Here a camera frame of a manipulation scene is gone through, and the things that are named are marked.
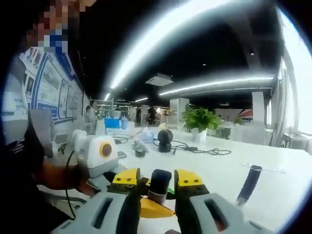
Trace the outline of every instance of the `ceiling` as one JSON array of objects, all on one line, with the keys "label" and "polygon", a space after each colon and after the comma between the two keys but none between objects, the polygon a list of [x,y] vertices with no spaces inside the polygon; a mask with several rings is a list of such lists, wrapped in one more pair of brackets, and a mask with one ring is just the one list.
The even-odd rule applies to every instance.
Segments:
[{"label": "ceiling", "polygon": [[[168,1],[139,0],[134,4],[126,0],[98,0],[81,14],[79,40],[69,43],[69,53],[88,96],[104,99],[120,58],[150,27],[152,19],[179,6],[181,1],[164,2]],[[169,105],[168,100],[158,97],[159,87],[145,84],[156,73],[171,76],[174,83],[192,83],[195,77],[223,71],[264,70],[276,76],[283,47],[275,7],[264,4],[250,11],[245,7],[233,9],[203,13],[175,30],[128,74],[115,91],[115,98],[134,101],[148,97],[145,103],[150,105]],[[271,90],[264,94],[268,99]],[[229,102],[228,108],[250,108],[252,100],[250,92],[187,98],[209,108],[218,107],[220,102]]]}]

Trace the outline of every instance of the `ceiling light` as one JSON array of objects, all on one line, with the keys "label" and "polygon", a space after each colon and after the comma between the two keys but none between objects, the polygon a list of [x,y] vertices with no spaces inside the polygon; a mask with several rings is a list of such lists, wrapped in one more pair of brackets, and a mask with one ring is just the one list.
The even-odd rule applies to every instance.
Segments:
[{"label": "ceiling light", "polygon": [[138,99],[135,102],[144,101],[144,100],[147,100],[147,99],[148,99],[148,97],[145,97],[145,98]]},{"label": "ceiling light", "polygon": [[118,70],[113,74],[110,87],[115,89],[120,84],[121,80],[125,79],[125,77],[143,61],[143,58],[176,28],[203,12],[213,10],[232,1],[234,0],[193,0],[166,13],[154,25],[149,27],[151,30],[143,34],[143,37],[134,45],[130,52],[127,53],[121,64],[117,64]]},{"label": "ceiling light", "polygon": [[241,78],[241,79],[231,79],[231,80],[224,80],[224,81],[216,81],[216,82],[202,83],[202,84],[193,85],[193,86],[187,86],[187,87],[180,88],[180,89],[174,89],[174,90],[170,90],[170,91],[161,93],[159,95],[162,96],[162,95],[166,95],[166,94],[179,93],[179,92],[182,92],[182,91],[185,91],[185,90],[197,89],[197,88],[214,86],[214,85],[220,85],[220,84],[230,84],[230,83],[238,83],[238,82],[246,83],[246,82],[250,82],[250,81],[262,81],[262,80],[272,80],[272,79],[273,78],[262,77],[262,78]]},{"label": "ceiling light", "polygon": [[107,99],[108,99],[109,95],[110,95],[110,94],[107,94],[107,95],[105,96],[104,101],[107,101]]}]

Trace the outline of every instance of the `office desk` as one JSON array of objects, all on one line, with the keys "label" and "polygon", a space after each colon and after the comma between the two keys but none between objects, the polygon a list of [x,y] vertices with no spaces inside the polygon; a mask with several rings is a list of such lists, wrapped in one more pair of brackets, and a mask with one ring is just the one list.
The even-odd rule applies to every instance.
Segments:
[{"label": "office desk", "polygon": [[[157,134],[157,128],[151,128]],[[206,143],[191,143],[191,135],[173,131],[174,140],[183,141],[201,150],[219,148],[231,150],[225,156],[194,154],[177,150],[176,154],[160,153],[153,144],[147,144],[149,153],[135,157],[132,141],[118,145],[118,151],[127,154],[119,163],[127,168],[140,168],[150,177],[154,169],[170,171],[185,169],[196,172],[211,193],[218,193],[229,202],[235,200],[242,189],[252,165],[263,171],[248,202],[242,208],[245,218],[277,231],[300,205],[312,181],[312,157],[303,150],[274,148],[207,137]]]}]

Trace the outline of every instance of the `gray gripper housing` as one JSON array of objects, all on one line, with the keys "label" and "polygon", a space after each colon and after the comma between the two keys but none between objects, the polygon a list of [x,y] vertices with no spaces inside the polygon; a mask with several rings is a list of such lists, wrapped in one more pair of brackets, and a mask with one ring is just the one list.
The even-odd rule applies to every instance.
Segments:
[{"label": "gray gripper housing", "polygon": [[116,234],[117,222],[127,195],[98,193],[77,210],[76,219],[68,220],[53,234]]},{"label": "gray gripper housing", "polygon": [[190,197],[190,202],[197,214],[202,234],[219,233],[215,215],[225,226],[223,234],[273,234],[258,224],[245,222],[242,211],[218,194],[193,196]]}]

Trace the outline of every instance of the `blue box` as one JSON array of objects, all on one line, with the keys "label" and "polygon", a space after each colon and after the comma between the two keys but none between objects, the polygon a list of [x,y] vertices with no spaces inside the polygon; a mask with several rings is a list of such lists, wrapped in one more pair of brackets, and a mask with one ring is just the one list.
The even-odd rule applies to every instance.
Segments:
[{"label": "blue box", "polygon": [[104,119],[105,128],[119,128],[118,118],[105,118]]}]

